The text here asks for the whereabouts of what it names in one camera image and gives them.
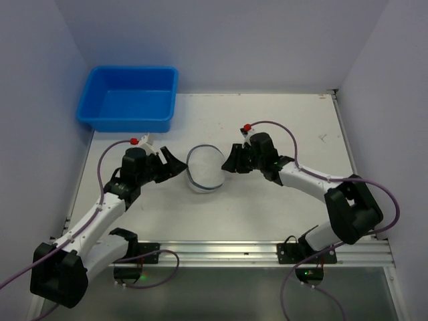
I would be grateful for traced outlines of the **white mesh laundry bag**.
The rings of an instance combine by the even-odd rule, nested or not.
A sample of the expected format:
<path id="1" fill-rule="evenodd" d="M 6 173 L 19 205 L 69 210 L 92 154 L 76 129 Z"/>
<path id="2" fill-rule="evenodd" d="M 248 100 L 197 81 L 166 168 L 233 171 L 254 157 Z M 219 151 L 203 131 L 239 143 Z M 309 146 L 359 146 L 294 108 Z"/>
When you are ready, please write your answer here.
<path id="1" fill-rule="evenodd" d="M 189 187 L 196 193 L 213 193 L 220 189 L 225 182 L 225 174 L 221 169 L 224 162 L 225 156 L 216 146 L 194 146 L 186 158 Z"/>

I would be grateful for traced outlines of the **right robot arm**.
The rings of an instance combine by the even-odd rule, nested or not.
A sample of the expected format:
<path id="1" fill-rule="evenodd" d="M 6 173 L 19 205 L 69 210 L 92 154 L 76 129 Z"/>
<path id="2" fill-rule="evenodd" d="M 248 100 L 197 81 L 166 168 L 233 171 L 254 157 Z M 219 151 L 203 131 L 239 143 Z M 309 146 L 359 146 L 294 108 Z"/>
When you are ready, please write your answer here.
<path id="1" fill-rule="evenodd" d="M 243 144 L 233 144 L 222 169 L 239 174 L 259 170 L 268 181 L 297 189 L 325 204 L 328 221 L 297 240 L 302 257 L 339 242 L 352 245 L 383 220 L 375 198 L 358 176 L 343 181 L 339 177 L 329 179 L 324 173 L 310 175 L 298 168 L 294 158 L 280 155 L 265 132 L 252 134 Z"/>

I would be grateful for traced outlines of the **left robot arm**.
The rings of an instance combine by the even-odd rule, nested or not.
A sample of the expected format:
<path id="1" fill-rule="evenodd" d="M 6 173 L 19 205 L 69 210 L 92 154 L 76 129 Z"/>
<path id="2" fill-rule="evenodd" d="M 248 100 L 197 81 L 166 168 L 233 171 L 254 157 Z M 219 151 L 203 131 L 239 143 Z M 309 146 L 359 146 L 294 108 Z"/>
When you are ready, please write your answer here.
<path id="1" fill-rule="evenodd" d="M 141 147 L 126 150 L 122 163 L 100 197 L 66 234 L 53 243 L 41 243 L 33 254 L 30 292 L 67 308 L 83 298 L 90 281 L 112 263 L 140 264 L 137 234 L 121 228 L 102 235 L 140 197 L 142 186 L 162 183 L 187 170 L 187 164 L 167 147 L 147 153 Z"/>

